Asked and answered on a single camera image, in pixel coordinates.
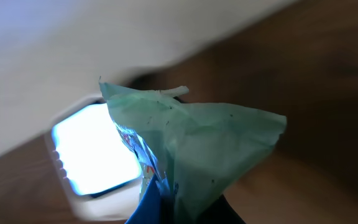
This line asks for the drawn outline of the teal wet wipes packet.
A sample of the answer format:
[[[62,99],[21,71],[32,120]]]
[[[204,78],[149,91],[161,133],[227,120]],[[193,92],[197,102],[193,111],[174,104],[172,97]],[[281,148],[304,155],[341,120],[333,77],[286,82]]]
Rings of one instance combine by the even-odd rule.
[[[153,171],[130,223],[241,222],[223,193],[272,153],[286,117],[228,103],[183,103],[185,86],[99,87],[122,142]]]

